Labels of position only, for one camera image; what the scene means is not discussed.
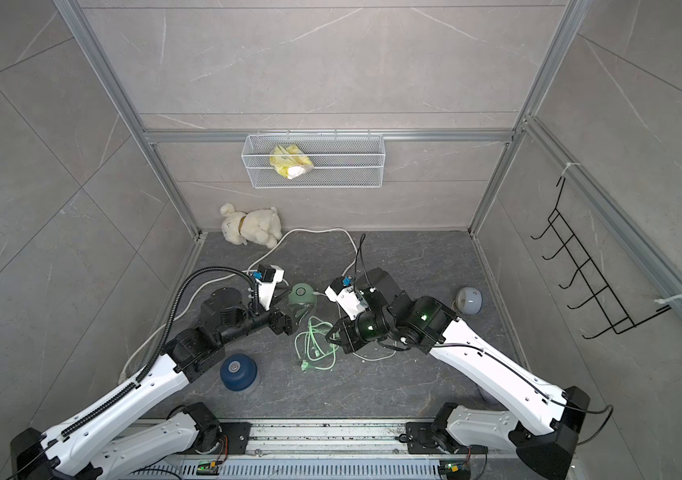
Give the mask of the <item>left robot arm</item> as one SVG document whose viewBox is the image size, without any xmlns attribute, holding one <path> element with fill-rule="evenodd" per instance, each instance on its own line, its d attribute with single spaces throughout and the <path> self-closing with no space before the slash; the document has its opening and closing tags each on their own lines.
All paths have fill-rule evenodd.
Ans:
<svg viewBox="0 0 682 480">
<path fill-rule="evenodd" d="M 295 317 L 280 310 L 274 291 L 284 271 L 259 266 L 232 269 L 249 296 L 232 288 L 215 291 L 191 327 L 172 336 L 167 320 L 146 365 L 71 418 L 40 432 L 28 428 L 10 444 L 14 479 L 118 479 L 187 449 L 221 444 L 218 419 L 202 403 L 184 407 L 168 420 L 126 435 L 125 430 L 172 394 L 185 389 L 225 357 L 225 348 L 264 327 L 291 335 Z"/>
</svg>

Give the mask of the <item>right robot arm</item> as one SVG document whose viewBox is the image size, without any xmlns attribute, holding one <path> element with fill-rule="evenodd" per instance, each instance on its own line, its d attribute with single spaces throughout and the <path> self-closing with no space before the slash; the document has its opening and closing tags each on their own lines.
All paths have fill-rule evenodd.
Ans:
<svg viewBox="0 0 682 480">
<path fill-rule="evenodd" d="M 481 447 L 512 452 L 545 479 L 567 477 L 593 412 L 585 391 L 534 375 L 436 298 L 411 298 L 387 271 L 366 267 L 360 246 L 353 268 L 352 276 L 334 279 L 325 291 L 344 313 L 327 333 L 328 343 L 347 354 L 384 340 L 395 351 L 420 351 L 458 370 L 503 407 L 477 410 L 447 402 L 424 433 L 406 432 L 402 442 L 446 454 L 471 455 Z"/>
</svg>

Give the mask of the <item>white plush teddy bear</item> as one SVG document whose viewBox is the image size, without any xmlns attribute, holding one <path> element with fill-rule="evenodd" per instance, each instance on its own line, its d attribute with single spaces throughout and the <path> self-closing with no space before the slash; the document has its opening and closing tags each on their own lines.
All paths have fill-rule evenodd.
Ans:
<svg viewBox="0 0 682 480">
<path fill-rule="evenodd" d="M 225 203 L 220 207 L 220 214 L 223 216 L 221 232 L 229 243 L 254 243 L 272 249 L 282 239 L 281 219 L 275 207 L 245 213 Z"/>
</svg>

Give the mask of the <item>yellow packet in basket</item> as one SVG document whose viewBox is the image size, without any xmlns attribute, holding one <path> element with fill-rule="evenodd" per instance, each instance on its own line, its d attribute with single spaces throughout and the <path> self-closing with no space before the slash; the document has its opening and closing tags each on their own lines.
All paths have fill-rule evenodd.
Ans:
<svg viewBox="0 0 682 480">
<path fill-rule="evenodd" d="M 287 180 L 294 180 L 314 169 L 312 160 L 295 144 L 276 145 L 269 155 L 269 164 Z"/>
</svg>

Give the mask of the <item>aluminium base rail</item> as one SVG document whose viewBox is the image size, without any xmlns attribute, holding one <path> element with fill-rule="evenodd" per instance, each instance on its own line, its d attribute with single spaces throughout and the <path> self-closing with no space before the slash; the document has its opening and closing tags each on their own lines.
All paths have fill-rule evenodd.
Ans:
<svg viewBox="0 0 682 480">
<path fill-rule="evenodd" d="M 493 438 L 461 445 L 417 419 L 140 420 L 87 463 L 94 479 L 572 479 L 570 458 L 524 459 Z"/>
</svg>

